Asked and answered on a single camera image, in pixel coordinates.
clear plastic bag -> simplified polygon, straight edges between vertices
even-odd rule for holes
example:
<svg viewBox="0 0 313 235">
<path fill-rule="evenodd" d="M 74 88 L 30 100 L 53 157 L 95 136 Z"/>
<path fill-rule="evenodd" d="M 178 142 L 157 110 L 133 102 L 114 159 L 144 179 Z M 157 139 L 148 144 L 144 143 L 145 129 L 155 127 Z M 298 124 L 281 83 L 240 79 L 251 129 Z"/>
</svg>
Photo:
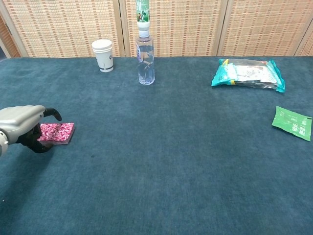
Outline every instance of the clear plastic bag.
<svg viewBox="0 0 313 235">
<path fill-rule="evenodd" d="M 219 62 L 220 66 L 212 80 L 212 87 L 240 85 L 285 92 L 285 81 L 273 60 L 220 59 Z"/>
</svg>

bottle cap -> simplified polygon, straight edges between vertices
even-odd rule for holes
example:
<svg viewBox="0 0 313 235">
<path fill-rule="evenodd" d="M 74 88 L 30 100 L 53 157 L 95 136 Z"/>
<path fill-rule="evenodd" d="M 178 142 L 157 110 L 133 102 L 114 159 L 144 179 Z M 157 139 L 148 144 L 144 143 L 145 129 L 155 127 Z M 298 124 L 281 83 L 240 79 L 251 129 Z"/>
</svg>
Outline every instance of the bottle cap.
<svg viewBox="0 0 313 235">
<path fill-rule="evenodd" d="M 149 31 L 141 31 L 139 30 L 139 37 L 140 38 L 148 38 L 149 37 Z"/>
</svg>

robotic hand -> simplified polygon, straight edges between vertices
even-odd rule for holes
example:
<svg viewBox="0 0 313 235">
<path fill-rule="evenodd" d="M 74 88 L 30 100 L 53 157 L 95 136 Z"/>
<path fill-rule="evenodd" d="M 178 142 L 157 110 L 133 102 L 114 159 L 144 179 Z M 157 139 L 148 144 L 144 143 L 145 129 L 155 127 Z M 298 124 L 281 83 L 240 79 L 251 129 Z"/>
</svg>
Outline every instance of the robotic hand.
<svg viewBox="0 0 313 235">
<path fill-rule="evenodd" d="M 61 115 L 53 108 L 42 105 L 8 107 L 0 110 L 0 156 L 8 145 L 21 143 L 35 153 L 44 153 L 53 145 L 43 145 L 37 141 L 41 136 L 39 121 L 46 116 L 54 116 L 61 121 Z"/>
</svg>

pink patterned packet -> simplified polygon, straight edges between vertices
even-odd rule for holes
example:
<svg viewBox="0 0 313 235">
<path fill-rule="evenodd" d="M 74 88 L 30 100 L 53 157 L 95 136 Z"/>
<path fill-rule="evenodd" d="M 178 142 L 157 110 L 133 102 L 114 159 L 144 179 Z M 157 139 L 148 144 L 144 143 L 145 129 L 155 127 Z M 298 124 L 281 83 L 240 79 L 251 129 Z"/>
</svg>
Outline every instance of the pink patterned packet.
<svg viewBox="0 0 313 235">
<path fill-rule="evenodd" d="M 67 144 L 73 135 L 74 123 L 42 123 L 40 129 L 40 143 Z"/>
</svg>

water bottle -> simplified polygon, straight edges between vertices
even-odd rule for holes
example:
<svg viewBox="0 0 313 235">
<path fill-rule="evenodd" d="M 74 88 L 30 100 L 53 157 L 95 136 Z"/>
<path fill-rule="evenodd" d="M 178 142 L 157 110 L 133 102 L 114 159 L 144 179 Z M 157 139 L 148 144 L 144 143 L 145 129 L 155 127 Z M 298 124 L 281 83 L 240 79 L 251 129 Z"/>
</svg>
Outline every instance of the water bottle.
<svg viewBox="0 0 313 235">
<path fill-rule="evenodd" d="M 149 31 L 139 32 L 136 39 L 139 83 L 150 85 L 155 81 L 153 37 Z"/>
</svg>

